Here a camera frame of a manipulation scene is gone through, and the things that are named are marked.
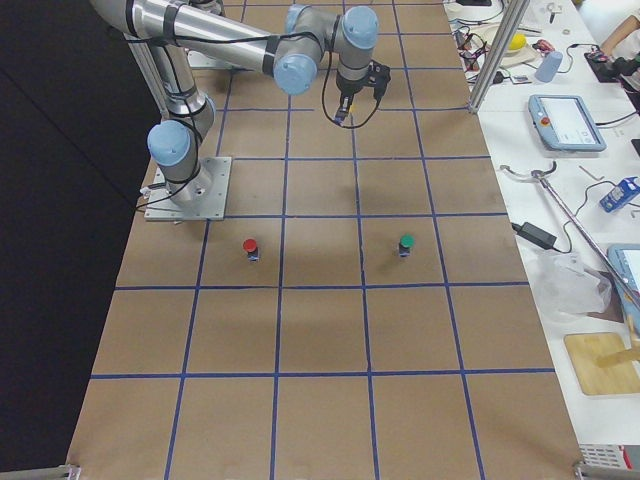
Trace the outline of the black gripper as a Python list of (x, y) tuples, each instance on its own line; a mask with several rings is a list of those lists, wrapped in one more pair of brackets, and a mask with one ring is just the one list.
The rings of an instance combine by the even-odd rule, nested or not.
[(336, 125), (343, 125), (350, 114), (354, 97), (369, 83), (369, 74), (365, 73), (361, 78), (356, 80), (348, 79), (340, 71), (337, 71), (336, 86), (341, 96), (340, 103), (334, 116)]

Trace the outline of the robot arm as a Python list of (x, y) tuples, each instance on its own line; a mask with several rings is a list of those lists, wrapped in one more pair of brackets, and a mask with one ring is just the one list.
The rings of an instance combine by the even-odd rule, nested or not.
[(123, 34), (163, 118), (147, 136), (158, 167), (155, 184), (142, 191), (146, 201), (139, 208), (148, 220), (224, 217), (232, 161), (200, 154), (216, 107), (198, 88), (194, 69), (262, 73), (297, 96), (309, 90), (322, 58), (336, 54), (340, 100), (329, 119), (338, 127), (344, 127), (362, 89), (372, 89), (380, 101), (390, 81), (389, 68), (372, 58), (379, 21), (367, 6), (339, 15), (295, 4), (279, 34), (228, 18), (220, 1), (95, 1), (92, 6)]

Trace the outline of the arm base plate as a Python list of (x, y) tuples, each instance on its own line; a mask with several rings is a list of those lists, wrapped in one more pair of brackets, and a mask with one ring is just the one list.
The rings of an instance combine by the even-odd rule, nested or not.
[(159, 167), (155, 170), (154, 182), (161, 185), (152, 189), (144, 203), (144, 218), (147, 221), (221, 221), (225, 217), (226, 200), (231, 176), (232, 158), (201, 158), (200, 171), (184, 189), (170, 197), (180, 185), (172, 184), (166, 188), (163, 173)]
[(194, 70), (232, 70), (238, 69), (237, 65), (234, 65), (228, 61), (220, 60), (214, 57), (207, 56), (203, 53), (195, 50), (186, 50), (187, 59), (189, 65)]

